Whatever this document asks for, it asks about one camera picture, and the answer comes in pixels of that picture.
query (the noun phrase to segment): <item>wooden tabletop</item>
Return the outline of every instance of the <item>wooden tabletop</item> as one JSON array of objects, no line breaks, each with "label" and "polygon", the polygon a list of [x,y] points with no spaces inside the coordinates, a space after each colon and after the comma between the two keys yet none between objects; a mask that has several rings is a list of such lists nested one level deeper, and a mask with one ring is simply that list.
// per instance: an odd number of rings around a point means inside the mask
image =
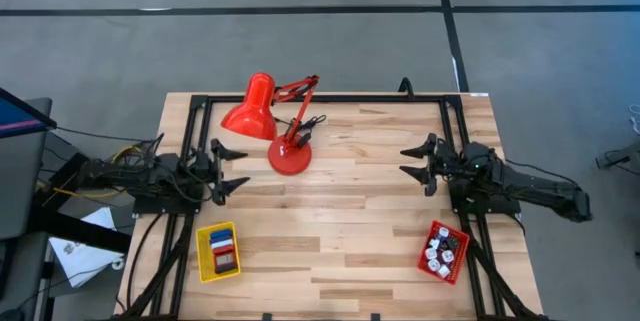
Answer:
[{"label": "wooden tabletop", "polygon": [[[167,95],[159,127],[165,133],[160,153],[180,152],[191,95]],[[489,98],[463,94],[462,100],[470,138],[502,155]],[[180,319],[256,319],[263,312],[273,313],[275,319],[369,319],[371,313],[381,313],[383,319],[475,319],[466,262],[455,286],[416,268],[433,220],[459,228],[446,183],[439,182],[437,194],[427,198],[415,180],[398,170],[399,165],[425,165],[400,155],[400,150],[421,145],[430,132],[443,135],[436,104],[312,103],[305,119],[324,114],[327,121],[313,130],[311,165],[296,176],[271,169],[268,141],[220,127],[233,106],[215,105],[209,137],[249,154],[225,162],[225,178],[251,180],[228,198],[226,206],[204,204],[194,232],[235,222],[242,274],[200,283],[192,240]],[[283,103],[272,111],[290,119],[299,106]],[[153,217],[146,215],[136,223],[120,300],[125,299],[133,251]],[[134,274],[134,297],[157,270],[166,218],[144,244]],[[541,313],[522,231],[507,217],[491,215],[488,221],[500,273],[525,305]],[[167,278],[163,312],[168,312],[173,278],[173,273]],[[481,280],[487,312],[492,313],[482,271]]]}]

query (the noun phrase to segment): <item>computer monitor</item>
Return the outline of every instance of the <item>computer monitor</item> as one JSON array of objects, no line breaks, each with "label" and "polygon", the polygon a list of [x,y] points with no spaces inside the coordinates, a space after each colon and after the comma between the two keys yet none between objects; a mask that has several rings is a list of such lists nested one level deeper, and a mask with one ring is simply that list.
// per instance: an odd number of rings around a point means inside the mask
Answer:
[{"label": "computer monitor", "polygon": [[55,121],[0,88],[0,138],[54,128],[56,128]]}]

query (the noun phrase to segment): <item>white block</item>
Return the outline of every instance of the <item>white block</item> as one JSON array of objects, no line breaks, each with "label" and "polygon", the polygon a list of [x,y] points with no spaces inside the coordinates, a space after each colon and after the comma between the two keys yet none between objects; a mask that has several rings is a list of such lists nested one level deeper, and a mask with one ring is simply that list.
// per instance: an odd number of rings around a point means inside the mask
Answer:
[{"label": "white block", "polygon": [[453,252],[447,250],[442,253],[442,260],[444,260],[444,262],[449,263],[453,261],[453,259],[454,259]]},{"label": "white block", "polygon": [[440,269],[440,262],[438,262],[438,260],[436,259],[429,260],[427,266],[429,266],[429,270],[436,272],[438,271],[438,269]]},{"label": "white block", "polygon": [[438,251],[434,248],[428,248],[424,251],[425,256],[427,256],[427,260],[433,260],[438,257]]},{"label": "white block", "polygon": [[438,239],[432,239],[431,241],[429,241],[429,246],[431,246],[431,248],[434,249],[438,249],[438,246],[440,246],[440,240]]},{"label": "white block", "polygon": [[441,241],[444,241],[447,239],[447,237],[449,237],[449,229],[445,227],[440,227],[440,230],[438,230],[438,238]]},{"label": "white block", "polygon": [[442,265],[442,267],[440,267],[440,269],[438,270],[438,275],[440,275],[440,277],[442,278],[447,277],[450,273],[451,270],[449,270],[449,268],[445,265]]},{"label": "white block", "polygon": [[224,241],[213,243],[213,244],[211,244],[211,248],[212,249],[216,249],[216,248],[224,247],[224,246],[227,246],[227,245],[233,245],[233,239],[228,239],[228,240],[224,240]]}]

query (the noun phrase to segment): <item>red desk lamp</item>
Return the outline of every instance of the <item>red desk lamp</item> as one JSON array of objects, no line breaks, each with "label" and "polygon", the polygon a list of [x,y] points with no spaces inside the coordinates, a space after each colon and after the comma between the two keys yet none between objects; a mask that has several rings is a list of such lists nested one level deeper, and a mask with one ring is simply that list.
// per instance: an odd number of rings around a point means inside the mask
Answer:
[{"label": "red desk lamp", "polygon": [[[249,79],[249,87],[242,104],[229,111],[221,125],[242,135],[273,140],[267,154],[271,167],[283,175],[298,174],[311,162],[311,134],[300,136],[298,131],[317,84],[318,76],[314,75],[302,81],[276,87],[271,76],[257,73]],[[298,116],[291,121],[284,135],[276,137],[276,122],[269,107],[302,95],[305,97]]]}]

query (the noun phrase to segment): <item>red box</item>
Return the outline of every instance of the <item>red box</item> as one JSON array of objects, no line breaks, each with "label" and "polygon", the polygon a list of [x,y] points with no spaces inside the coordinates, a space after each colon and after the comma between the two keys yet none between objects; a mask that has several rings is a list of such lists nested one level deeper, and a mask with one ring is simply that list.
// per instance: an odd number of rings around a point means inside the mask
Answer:
[{"label": "red box", "polygon": [[[453,260],[453,264],[451,265],[451,273],[445,278],[440,277],[436,272],[433,272],[429,268],[427,268],[427,256],[424,254],[427,247],[429,246],[429,240],[436,236],[436,233],[438,232],[440,227],[446,227],[447,229],[449,229],[449,238],[455,237],[458,240],[458,248],[454,252],[455,258]],[[464,256],[467,253],[467,246],[469,246],[469,235],[434,220],[431,224],[431,231],[429,231],[429,234],[427,235],[427,241],[424,243],[422,252],[420,252],[418,269],[428,274],[434,275],[440,280],[444,280],[452,285],[455,285],[456,280],[458,279],[458,274],[460,274],[460,269],[462,268],[462,261],[464,260]]]}]

